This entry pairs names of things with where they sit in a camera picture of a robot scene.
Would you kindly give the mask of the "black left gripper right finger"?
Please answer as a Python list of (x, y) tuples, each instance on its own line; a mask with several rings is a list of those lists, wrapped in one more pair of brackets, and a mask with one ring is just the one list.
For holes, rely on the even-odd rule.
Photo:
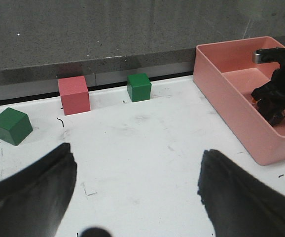
[(285, 237), (285, 196), (218, 150), (203, 153), (198, 195), (217, 237)]

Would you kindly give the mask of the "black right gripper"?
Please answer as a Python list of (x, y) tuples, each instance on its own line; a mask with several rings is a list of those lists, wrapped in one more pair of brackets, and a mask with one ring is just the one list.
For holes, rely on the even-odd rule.
[(253, 53), (256, 64), (277, 62), (280, 67), (273, 71), (269, 82), (253, 90), (252, 98), (257, 101), (258, 112), (275, 126), (285, 118), (285, 48), (258, 49)]

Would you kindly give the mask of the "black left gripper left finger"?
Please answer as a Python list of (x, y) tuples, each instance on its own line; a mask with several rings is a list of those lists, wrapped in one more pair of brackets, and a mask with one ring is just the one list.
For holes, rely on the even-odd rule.
[(53, 237), (74, 192), (69, 143), (0, 181), (0, 237)]

